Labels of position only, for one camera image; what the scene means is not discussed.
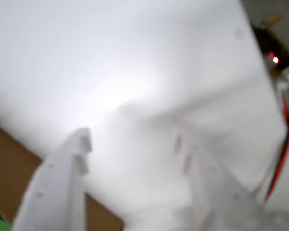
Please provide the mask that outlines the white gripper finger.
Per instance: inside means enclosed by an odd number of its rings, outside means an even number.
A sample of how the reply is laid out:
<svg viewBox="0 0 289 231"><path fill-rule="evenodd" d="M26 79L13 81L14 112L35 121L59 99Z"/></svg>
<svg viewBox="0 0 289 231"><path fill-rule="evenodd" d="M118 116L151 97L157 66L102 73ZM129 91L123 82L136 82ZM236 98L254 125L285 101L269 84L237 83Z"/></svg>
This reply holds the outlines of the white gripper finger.
<svg viewBox="0 0 289 231"><path fill-rule="evenodd" d="M13 231L84 231L90 132L73 132L34 172L14 219Z"/></svg>
<svg viewBox="0 0 289 231"><path fill-rule="evenodd" d="M178 134L175 151L182 155L193 208L201 209L201 199L208 207L201 221L203 231L267 230L266 211L205 146L191 136Z"/></svg>

